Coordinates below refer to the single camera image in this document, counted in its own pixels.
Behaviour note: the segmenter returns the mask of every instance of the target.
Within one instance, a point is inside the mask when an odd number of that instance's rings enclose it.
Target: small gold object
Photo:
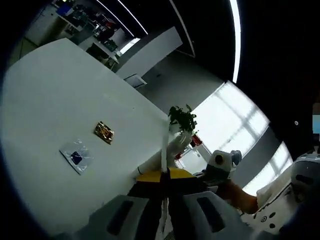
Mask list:
[[[115,135],[115,132],[112,131],[107,125],[102,121],[98,122],[94,129],[94,134],[105,141],[107,144],[111,144],[112,138]]]

